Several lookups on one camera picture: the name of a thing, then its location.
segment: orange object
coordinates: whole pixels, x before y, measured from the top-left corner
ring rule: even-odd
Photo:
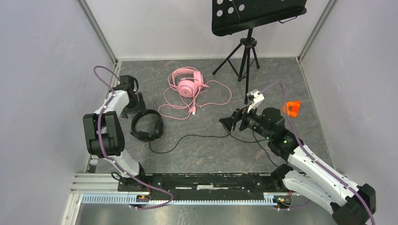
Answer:
[[[288,115],[290,117],[296,118],[297,114],[299,113],[299,110],[300,110],[300,105],[301,105],[300,101],[287,102],[286,106],[287,106]],[[282,110],[283,110],[283,113],[286,114],[285,106],[282,106]]]

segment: music stand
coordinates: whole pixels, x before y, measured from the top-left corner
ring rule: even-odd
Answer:
[[[222,37],[239,31],[248,30],[247,37],[240,39],[238,46],[213,72],[213,75],[228,62],[238,81],[246,79],[245,104],[248,103],[247,93],[249,92],[249,68],[256,62],[257,69],[260,68],[254,47],[257,41],[252,37],[253,28],[268,23],[279,21],[288,22],[307,12],[307,0],[213,0],[212,9],[212,32]],[[245,46],[242,63],[239,73],[230,61],[232,55],[242,46]],[[250,51],[253,51],[254,59],[250,63]]]

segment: black headset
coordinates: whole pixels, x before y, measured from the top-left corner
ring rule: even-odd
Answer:
[[[137,125],[138,121],[148,114],[155,114],[158,116],[158,120],[155,123],[154,134],[136,130],[136,125]],[[147,109],[147,110],[145,110],[144,113],[140,112],[133,118],[133,121],[131,122],[130,134],[133,135],[134,137],[136,137],[140,141],[144,141],[144,142],[154,141],[154,140],[162,137],[163,131],[164,131],[164,123],[161,118],[161,115],[156,110]]]

